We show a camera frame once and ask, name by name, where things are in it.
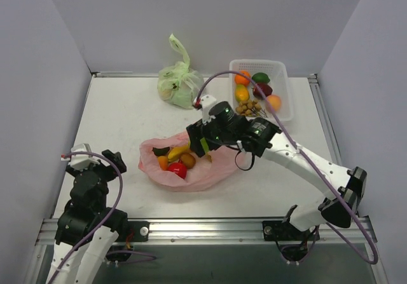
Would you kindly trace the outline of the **pink plastic bag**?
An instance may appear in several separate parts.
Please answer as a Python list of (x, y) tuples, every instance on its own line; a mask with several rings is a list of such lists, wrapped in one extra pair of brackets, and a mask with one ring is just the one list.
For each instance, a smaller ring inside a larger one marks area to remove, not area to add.
[(188, 140), (189, 137), (186, 132), (165, 139), (145, 140), (139, 146), (139, 169), (154, 183), (173, 192), (204, 191), (228, 178), (237, 170), (235, 165), (236, 153), (226, 147), (221, 147), (202, 158), (197, 158), (196, 165), (187, 171), (184, 179), (175, 173), (162, 170), (153, 149), (186, 145)]

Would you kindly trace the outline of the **bright red apple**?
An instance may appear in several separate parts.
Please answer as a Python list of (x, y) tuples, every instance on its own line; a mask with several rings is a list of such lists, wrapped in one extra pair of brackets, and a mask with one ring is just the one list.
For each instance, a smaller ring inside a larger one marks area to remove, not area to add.
[(178, 177), (180, 177), (182, 179), (185, 179), (187, 172), (188, 172), (188, 168), (183, 163), (175, 162), (175, 163), (171, 163), (168, 166), (167, 171), (176, 174)]

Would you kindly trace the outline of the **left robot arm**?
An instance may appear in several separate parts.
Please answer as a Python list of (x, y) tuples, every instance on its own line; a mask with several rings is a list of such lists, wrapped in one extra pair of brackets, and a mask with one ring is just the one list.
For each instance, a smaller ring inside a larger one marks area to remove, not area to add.
[(149, 222), (131, 222), (117, 208), (127, 166), (120, 152), (92, 152), (79, 144), (61, 156), (73, 177), (70, 198), (57, 222), (47, 283), (92, 283), (101, 264), (124, 264), (145, 242)]

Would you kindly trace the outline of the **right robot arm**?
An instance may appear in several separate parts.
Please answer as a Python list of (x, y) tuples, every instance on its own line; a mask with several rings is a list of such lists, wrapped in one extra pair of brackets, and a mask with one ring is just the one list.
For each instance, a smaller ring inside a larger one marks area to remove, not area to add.
[(295, 204), (282, 223), (284, 235), (296, 239), (310, 227), (330, 223), (348, 228), (366, 187), (367, 173), (360, 167), (348, 169), (308, 149), (292, 145), (282, 130), (263, 118), (239, 116), (227, 101), (213, 96), (200, 99), (203, 135), (219, 145), (236, 145), (244, 152), (273, 161), (295, 173), (323, 197), (308, 205)]

